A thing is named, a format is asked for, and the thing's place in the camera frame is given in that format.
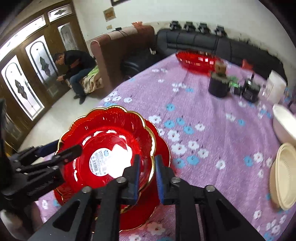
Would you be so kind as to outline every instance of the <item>shoe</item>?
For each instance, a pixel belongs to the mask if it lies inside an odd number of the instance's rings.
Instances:
[[[80,96],[79,104],[83,104],[84,101],[85,101],[85,98],[86,98],[86,95],[82,95],[82,96]]]

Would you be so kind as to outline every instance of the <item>man's hand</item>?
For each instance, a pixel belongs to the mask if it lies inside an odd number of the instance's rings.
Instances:
[[[57,81],[63,81],[64,80],[64,76],[62,75],[62,76],[59,76],[58,78],[57,78]]]

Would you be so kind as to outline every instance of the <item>table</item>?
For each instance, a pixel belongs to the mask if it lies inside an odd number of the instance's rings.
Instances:
[[[227,63],[227,75],[243,81],[251,72]],[[254,81],[262,83],[259,75]],[[296,205],[273,207],[269,172],[280,146],[272,128],[272,105],[252,104],[207,91],[209,77],[183,69],[175,55],[122,83],[98,106],[121,105],[155,124],[171,150],[176,176],[191,185],[214,185],[268,241],[287,227]],[[59,208],[53,194],[38,201],[43,220]],[[120,240],[171,241],[174,206],[158,206],[145,225],[122,231]]]

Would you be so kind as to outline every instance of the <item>brown sofa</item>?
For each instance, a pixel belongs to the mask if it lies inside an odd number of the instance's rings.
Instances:
[[[154,28],[143,25],[112,31],[91,42],[91,51],[98,63],[106,93],[123,82],[120,70],[123,58],[135,50],[152,47],[154,41]]]

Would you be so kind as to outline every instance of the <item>picture frame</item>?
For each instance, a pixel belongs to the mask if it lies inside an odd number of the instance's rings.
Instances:
[[[123,3],[125,1],[128,1],[128,0],[111,0],[111,4],[112,4],[112,6],[116,6],[116,5]]]

